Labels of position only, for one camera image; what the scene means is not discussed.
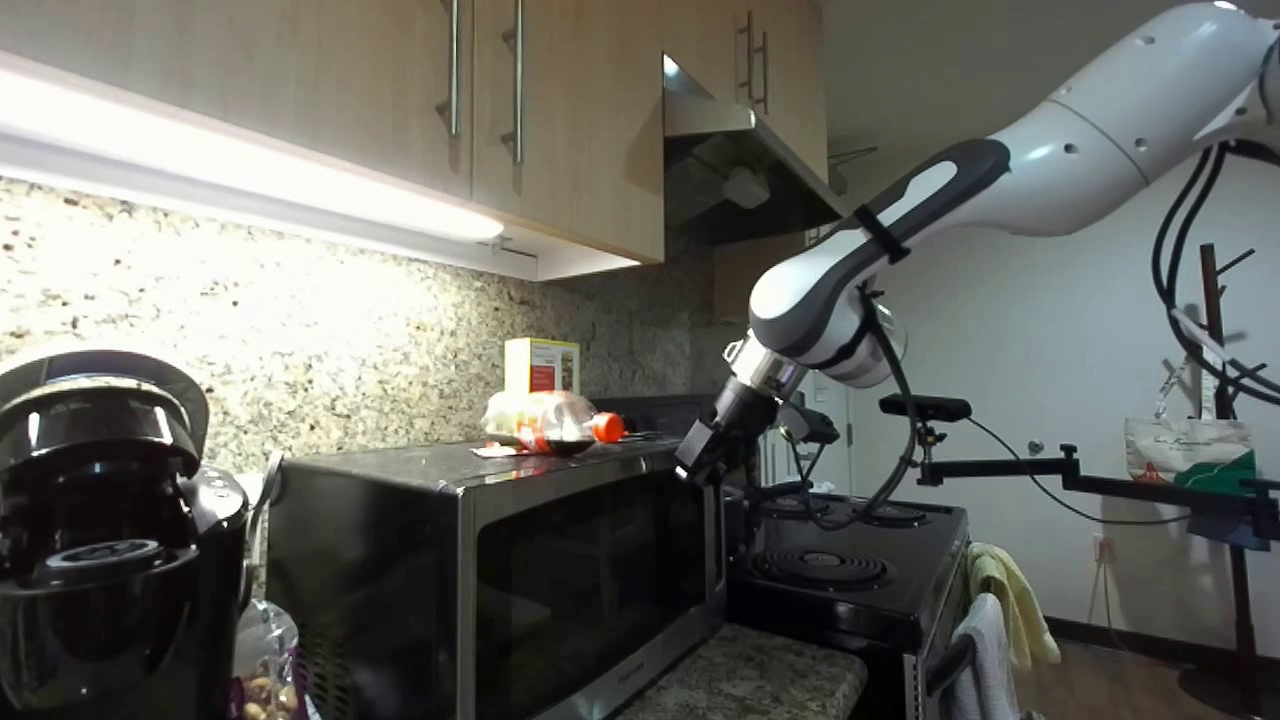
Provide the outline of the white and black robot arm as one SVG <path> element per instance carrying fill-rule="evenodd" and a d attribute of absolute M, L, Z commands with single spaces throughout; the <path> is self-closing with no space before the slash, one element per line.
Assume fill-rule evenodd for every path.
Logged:
<path fill-rule="evenodd" d="M 1127 205 L 1190 151 L 1261 139 L 1276 125 L 1280 29 L 1232 0 L 1174 4 L 1006 129 L 951 143 L 771 263 L 747 294 L 747 337 L 712 411 L 675 446 L 675 478 L 705 482 L 756 440 L 808 374 L 867 388 L 888 375 L 865 286 L 951 228 L 1068 238 Z"/>

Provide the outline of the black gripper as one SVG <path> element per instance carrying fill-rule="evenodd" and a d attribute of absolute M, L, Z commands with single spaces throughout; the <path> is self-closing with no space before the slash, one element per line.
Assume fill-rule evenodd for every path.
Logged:
<path fill-rule="evenodd" d="M 728 382 L 707 418 L 691 420 L 675 446 L 675 478 L 712 483 L 743 469 L 761 434 L 774 420 L 778 395 Z"/>

